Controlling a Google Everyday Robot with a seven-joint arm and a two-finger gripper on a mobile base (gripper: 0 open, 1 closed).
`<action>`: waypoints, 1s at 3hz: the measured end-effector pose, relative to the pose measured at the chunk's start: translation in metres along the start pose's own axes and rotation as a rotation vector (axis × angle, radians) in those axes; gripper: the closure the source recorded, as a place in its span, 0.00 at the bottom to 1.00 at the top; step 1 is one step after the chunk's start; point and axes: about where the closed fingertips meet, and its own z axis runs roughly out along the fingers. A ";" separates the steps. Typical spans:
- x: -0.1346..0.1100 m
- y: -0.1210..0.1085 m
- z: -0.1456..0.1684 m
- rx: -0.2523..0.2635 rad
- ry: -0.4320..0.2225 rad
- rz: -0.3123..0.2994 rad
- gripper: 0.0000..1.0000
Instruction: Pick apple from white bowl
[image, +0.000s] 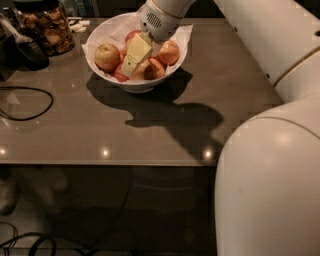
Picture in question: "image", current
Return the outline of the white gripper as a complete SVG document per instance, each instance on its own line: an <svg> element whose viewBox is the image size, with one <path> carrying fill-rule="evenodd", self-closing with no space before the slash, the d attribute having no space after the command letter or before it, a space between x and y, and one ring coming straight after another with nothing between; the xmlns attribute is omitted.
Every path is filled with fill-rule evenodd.
<svg viewBox="0 0 320 256"><path fill-rule="evenodd" d="M140 12L141 30L145 33L138 33L129 40L122 63L122 72L126 76L130 77L151 55L152 40L166 41L174 35L183 17L182 10L183 0L145 2Z"/></svg>

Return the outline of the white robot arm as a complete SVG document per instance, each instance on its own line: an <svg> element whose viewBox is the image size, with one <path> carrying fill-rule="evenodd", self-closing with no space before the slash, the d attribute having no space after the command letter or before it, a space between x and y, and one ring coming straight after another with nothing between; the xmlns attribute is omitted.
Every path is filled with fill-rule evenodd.
<svg viewBox="0 0 320 256"><path fill-rule="evenodd" d="M283 101L221 151L217 256L320 256L320 20L295 0L214 2Z"/></svg>

